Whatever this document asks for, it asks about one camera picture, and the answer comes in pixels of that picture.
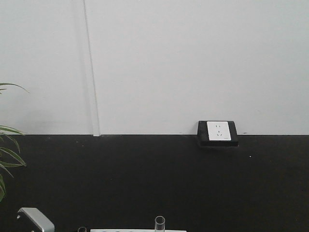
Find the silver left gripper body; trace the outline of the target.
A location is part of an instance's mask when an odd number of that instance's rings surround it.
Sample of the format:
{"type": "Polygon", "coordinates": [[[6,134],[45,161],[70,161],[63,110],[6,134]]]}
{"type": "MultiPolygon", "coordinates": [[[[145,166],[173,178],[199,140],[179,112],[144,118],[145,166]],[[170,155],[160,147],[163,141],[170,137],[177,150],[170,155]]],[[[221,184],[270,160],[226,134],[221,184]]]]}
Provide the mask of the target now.
{"type": "Polygon", "coordinates": [[[17,211],[17,232],[54,232],[55,226],[38,208],[21,207],[17,211]]]}

